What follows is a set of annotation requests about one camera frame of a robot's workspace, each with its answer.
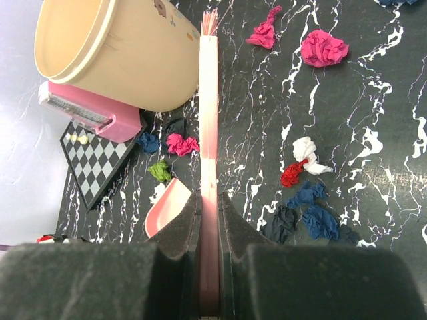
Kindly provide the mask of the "pink dustpan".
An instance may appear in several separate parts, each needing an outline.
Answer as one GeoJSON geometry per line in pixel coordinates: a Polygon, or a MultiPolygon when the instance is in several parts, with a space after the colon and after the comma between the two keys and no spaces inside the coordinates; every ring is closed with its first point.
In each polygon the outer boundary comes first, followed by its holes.
{"type": "Polygon", "coordinates": [[[152,238],[173,221],[181,213],[190,196],[191,191],[178,178],[173,178],[147,213],[146,235],[152,238]]]}

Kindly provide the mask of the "pink hand brush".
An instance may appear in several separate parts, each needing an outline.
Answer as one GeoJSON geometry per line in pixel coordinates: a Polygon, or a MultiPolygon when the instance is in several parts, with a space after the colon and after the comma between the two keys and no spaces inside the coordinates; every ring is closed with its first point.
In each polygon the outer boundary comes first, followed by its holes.
{"type": "Polygon", "coordinates": [[[220,314],[218,249],[218,10],[203,13],[199,39],[199,147],[201,165],[201,229],[199,314],[220,314]]]}

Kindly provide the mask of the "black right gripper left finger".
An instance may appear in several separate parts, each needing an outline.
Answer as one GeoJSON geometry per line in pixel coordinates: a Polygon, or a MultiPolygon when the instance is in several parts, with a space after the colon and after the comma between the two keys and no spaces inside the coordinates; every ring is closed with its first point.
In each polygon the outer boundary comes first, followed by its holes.
{"type": "Polygon", "coordinates": [[[188,319],[199,201],[143,243],[25,244],[1,259],[2,319],[188,319]]]}

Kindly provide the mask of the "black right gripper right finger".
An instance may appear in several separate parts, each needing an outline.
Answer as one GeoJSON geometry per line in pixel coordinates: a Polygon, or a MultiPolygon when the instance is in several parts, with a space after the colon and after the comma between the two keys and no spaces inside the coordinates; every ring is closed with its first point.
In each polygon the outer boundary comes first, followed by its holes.
{"type": "Polygon", "coordinates": [[[268,241],[218,197],[222,319],[425,319],[406,264],[380,249],[268,241]]]}

